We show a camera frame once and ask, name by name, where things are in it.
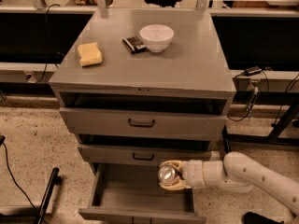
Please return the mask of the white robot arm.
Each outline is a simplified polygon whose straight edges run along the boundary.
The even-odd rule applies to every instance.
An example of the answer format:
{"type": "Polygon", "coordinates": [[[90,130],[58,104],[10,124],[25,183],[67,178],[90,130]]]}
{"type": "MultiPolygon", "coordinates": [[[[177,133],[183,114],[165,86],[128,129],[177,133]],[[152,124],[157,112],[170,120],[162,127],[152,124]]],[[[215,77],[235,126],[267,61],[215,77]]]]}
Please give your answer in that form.
{"type": "Polygon", "coordinates": [[[246,193],[255,186],[299,215],[299,183],[240,152],[229,152],[222,161],[164,161],[157,176],[170,191],[217,187],[246,193]]]}

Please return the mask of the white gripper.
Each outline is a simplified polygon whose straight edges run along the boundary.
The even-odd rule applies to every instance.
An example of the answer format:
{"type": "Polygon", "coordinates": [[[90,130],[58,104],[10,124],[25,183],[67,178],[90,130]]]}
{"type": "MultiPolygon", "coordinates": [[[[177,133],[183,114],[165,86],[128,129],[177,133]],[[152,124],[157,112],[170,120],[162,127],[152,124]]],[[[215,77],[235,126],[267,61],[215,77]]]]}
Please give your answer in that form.
{"type": "Polygon", "coordinates": [[[164,161],[160,166],[170,165],[177,171],[182,172],[182,177],[175,177],[171,182],[161,182],[160,186],[166,190],[200,189],[205,186],[203,162],[197,160],[164,161]]]}

